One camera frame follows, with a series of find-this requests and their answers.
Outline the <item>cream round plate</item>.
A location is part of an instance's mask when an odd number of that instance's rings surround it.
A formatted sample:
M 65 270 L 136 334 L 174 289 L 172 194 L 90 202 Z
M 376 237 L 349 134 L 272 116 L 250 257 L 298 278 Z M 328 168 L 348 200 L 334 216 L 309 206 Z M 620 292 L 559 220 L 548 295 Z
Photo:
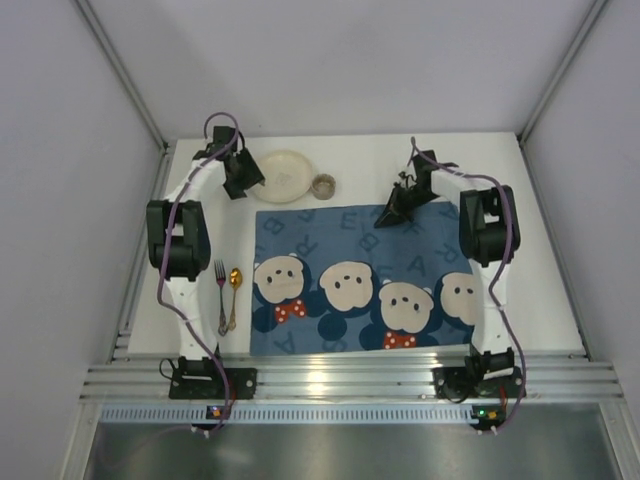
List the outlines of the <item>cream round plate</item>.
M 276 150 L 257 160 L 264 182 L 250 189 L 257 198 L 270 203 L 289 203 L 302 197 L 311 186 L 311 161 L 292 150 Z

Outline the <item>blue bear print cloth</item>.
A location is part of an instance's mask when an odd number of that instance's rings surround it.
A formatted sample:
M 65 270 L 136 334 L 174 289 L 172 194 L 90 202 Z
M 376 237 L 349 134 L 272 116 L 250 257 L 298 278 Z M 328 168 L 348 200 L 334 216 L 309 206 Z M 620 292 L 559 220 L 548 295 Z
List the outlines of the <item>blue bear print cloth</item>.
M 377 228 L 380 205 L 256 215 L 253 356 L 464 345 L 477 297 L 449 202 Z

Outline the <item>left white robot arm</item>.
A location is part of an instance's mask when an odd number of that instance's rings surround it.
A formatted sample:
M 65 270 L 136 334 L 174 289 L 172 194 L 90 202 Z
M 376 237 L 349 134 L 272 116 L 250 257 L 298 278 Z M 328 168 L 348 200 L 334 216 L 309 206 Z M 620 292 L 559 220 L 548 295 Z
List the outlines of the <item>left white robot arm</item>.
M 159 274 L 156 299 L 177 317 L 181 358 L 209 359 L 218 345 L 199 299 L 199 282 L 212 254 L 205 199 L 218 190 L 231 200 L 243 199 L 264 181 L 240 130 L 216 126 L 185 177 L 164 198 L 146 206 L 148 257 Z

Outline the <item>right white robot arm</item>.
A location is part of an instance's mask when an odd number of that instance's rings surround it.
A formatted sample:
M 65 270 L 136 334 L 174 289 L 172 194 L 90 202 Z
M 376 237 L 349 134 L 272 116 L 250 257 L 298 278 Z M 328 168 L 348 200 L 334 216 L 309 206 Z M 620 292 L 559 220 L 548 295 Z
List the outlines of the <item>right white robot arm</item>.
M 505 310 L 508 269 L 521 244 L 513 190 L 488 174 L 440 163 L 434 151 L 414 146 L 374 226 L 411 222 L 417 208 L 438 198 L 458 212 L 460 251 L 480 294 L 467 369 L 481 381 L 510 376 L 521 350 Z

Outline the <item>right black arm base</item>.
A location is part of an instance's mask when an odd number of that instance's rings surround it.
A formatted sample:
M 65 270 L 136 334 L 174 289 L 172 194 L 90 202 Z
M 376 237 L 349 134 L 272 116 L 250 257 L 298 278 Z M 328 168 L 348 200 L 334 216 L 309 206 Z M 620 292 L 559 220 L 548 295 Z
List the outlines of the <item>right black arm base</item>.
M 453 403 L 468 399 L 516 399 L 524 386 L 522 370 L 516 365 L 514 351 L 490 354 L 474 352 L 464 358 L 461 367 L 433 370 L 436 397 Z

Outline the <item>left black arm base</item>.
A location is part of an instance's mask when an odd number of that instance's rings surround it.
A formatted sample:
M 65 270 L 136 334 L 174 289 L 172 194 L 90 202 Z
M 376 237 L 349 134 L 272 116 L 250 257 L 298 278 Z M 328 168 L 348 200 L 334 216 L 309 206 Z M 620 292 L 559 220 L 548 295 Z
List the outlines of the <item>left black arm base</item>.
M 251 400 L 257 388 L 255 368 L 224 367 L 229 385 L 230 400 Z M 180 358 L 173 368 L 169 398 L 171 400 L 219 400 L 226 399 L 224 379 L 211 359 L 185 360 Z

